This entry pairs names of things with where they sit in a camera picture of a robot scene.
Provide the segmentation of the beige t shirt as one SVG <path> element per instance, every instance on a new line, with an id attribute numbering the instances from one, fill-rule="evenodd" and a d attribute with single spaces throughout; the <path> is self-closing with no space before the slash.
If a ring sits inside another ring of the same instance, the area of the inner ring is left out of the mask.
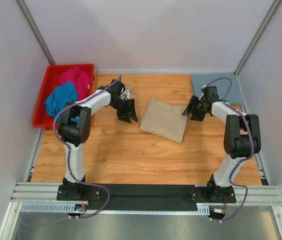
<path id="1" fill-rule="evenodd" d="M 152 98 L 140 121 L 139 130 L 175 143 L 182 143 L 188 125 L 183 105 L 173 105 Z"/>

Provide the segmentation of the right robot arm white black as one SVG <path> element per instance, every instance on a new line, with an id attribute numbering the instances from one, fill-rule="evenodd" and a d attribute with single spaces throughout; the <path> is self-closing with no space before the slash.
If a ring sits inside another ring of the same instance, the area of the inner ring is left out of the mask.
<path id="1" fill-rule="evenodd" d="M 260 151 L 259 119 L 255 114 L 245 114 L 226 101 L 209 101 L 192 96 L 182 113 L 191 120 L 203 121 L 206 114 L 225 123 L 223 147 L 225 156 L 218 170 L 207 182 L 207 194 L 218 190 L 229 193 L 233 180 L 246 161 Z"/>

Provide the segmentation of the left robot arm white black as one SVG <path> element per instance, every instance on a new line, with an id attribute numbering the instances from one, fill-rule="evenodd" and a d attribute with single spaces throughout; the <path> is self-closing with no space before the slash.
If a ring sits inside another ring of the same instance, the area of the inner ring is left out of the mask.
<path id="1" fill-rule="evenodd" d="M 57 200 L 86 200 L 90 187 L 85 185 L 84 144 L 89 138 L 92 116 L 103 107 L 111 106 L 120 121 L 137 122 L 135 100 L 131 89 L 122 84 L 99 87 L 92 95 L 76 103 L 65 104 L 58 135 L 66 149 L 66 173 L 58 188 Z"/>

